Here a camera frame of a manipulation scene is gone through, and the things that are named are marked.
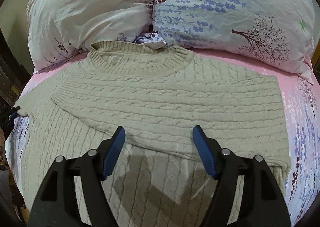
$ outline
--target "cable knit pattern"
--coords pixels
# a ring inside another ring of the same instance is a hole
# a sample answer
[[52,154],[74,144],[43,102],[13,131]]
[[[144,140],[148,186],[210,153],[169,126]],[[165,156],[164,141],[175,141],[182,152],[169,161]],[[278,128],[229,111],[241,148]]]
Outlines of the cable knit pattern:
[[[30,117],[22,157],[29,209],[57,155],[81,156],[118,125],[126,129],[126,144],[103,188],[120,226],[199,226],[216,182],[206,175],[191,139],[197,124],[239,156],[264,156],[284,192],[291,161],[274,76],[178,46],[154,51],[105,41],[92,44],[85,60],[16,105]],[[242,186],[239,177],[229,222],[237,219]],[[88,223],[80,181],[76,192]]]

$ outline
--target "metal rivet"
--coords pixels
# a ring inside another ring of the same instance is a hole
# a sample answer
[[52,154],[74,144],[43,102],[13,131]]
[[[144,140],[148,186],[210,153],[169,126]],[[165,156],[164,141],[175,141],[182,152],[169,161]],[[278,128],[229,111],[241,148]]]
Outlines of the metal rivet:
[[228,149],[222,149],[221,153],[224,154],[225,156],[230,155],[231,151]]
[[56,157],[56,162],[60,163],[64,160],[64,157],[63,156],[58,156]]
[[96,150],[89,150],[88,151],[88,155],[90,156],[90,157],[93,157],[93,156],[95,156],[97,154],[97,151]]
[[263,161],[263,158],[260,155],[256,155],[254,158],[259,162]]

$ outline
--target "cable knit sweater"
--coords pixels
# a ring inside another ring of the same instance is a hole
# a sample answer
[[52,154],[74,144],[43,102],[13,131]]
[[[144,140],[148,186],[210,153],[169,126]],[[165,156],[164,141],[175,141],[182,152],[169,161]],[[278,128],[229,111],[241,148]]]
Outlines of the cable knit sweater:
[[[19,114],[29,116],[22,155],[28,209],[56,156],[81,156],[118,125],[126,144],[103,188],[120,226],[200,224],[216,182],[191,139],[197,124],[239,156],[264,156],[284,190],[291,162],[276,77],[179,46],[161,51],[128,42],[92,44],[85,60],[16,103]],[[241,202],[239,179],[230,222]],[[89,222],[78,182],[76,191]]]

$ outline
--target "blue rubber tip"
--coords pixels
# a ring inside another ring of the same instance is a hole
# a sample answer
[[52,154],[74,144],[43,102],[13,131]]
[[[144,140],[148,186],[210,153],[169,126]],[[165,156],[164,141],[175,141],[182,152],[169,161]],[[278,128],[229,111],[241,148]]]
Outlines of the blue rubber tip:
[[215,176],[217,175],[217,171],[215,170],[215,166],[214,166],[215,165],[214,156],[209,150],[205,142],[204,136],[202,135],[202,133],[200,132],[197,126],[193,128],[192,137],[193,137],[193,142],[196,145],[196,148],[200,155],[205,171],[212,178],[215,178]]
[[120,152],[122,150],[122,147],[124,145],[125,141],[125,130],[124,128],[121,128],[116,135],[116,138],[114,139],[107,155],[104,158],[103,161],[103,171],[102,176],[103,179],[106,180],[108,176],[110,176],[115,169],[116,163],[118,161]]

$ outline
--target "mattress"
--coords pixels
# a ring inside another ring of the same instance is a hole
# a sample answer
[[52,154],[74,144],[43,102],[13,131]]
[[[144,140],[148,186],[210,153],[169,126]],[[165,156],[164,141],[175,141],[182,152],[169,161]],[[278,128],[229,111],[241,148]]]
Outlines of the mattress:
[[[257,60],[219,50],[193,49],[199,55],[218,58],[236,65],[242,65],[256,72],[275,75],[282,92],[286,126],[289,135],[289,150],[292,161],[286,185],[285,200],[292,225],[308,210],[320,190],[320,86],[312,73],[314,85],[300,77],[280,71]],[[62,66],[35,74],[26,85],[22,95],[33,89],[46,78],[62,68],[85,58],[78,55]],[[18,117],[15,128],[6,141],[6,156],[13,177],[22,193],[21,156],[28,134],[28,117]]]

